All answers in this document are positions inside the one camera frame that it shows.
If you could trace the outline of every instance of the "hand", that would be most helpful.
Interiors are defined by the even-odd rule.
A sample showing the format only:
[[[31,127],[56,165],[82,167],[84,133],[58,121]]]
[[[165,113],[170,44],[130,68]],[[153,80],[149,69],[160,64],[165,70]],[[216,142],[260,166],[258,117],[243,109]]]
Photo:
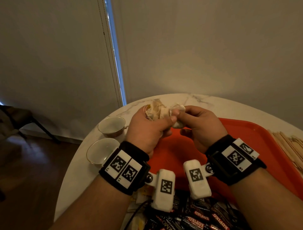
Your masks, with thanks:
[[[170,127],[177,121],[177,118],[171,116],[150,121],[145,117],[143,108],[140,108],[132,117],[125,140],[142,149],[151,157],[159,139],[172,134]]]
[[[185,112],[173,110],[172,115],[191,128],[181,129],[180,134],[191,138],[195,147],[202,153],[228,134],[219,118],[212,111],[201,107],[185,106]]]

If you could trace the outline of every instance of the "teacup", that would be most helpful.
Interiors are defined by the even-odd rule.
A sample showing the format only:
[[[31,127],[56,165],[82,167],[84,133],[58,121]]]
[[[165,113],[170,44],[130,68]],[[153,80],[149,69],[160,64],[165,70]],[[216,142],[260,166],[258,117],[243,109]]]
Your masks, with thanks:
[[[115,138],[124,133],[125,120],[122,117],[108,117],[98,124],[98,130],[109,138]]]
[[[98,140],[88,148],[86,159],[100,169],[106,158],[118,148],[119,145],[119,141],[113,138]]]

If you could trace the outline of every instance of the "brown floor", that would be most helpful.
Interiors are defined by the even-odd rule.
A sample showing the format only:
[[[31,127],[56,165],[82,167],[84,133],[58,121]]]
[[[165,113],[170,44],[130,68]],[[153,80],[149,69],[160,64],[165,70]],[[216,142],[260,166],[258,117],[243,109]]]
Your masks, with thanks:
[[[0,143],[0,229],[48,229],[65,172],[79,145],[28,136]]]

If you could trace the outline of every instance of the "pile of coffee sachets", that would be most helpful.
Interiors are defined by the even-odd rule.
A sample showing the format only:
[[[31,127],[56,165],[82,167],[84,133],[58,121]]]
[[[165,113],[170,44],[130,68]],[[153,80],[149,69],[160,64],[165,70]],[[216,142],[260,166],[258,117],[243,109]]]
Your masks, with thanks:
[[[244,216],[227,202],[212,197],[192,200],[189,192],[175,190],[173,210],[145,208],[144,230],[244,230],[250,229]]]

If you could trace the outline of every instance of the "crumpled paper wrapper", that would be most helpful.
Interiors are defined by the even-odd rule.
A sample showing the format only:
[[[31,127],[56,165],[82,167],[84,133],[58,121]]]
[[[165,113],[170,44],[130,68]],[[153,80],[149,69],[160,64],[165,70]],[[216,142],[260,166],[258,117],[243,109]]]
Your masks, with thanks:
[[[180,111],[185,112],[184,105],[176,103],[174,106],[168,108],[163,105],[159,99],[155,99],[152,101],[151,104],[144,107],[144,113],[147,119],[156,121],[158,119],[171,116],[172,111],[174,109],[178,109]],[[182,129],[185,127],[185,125],[179,120],[177,120],[177,122],[172,127],[175,129]]]

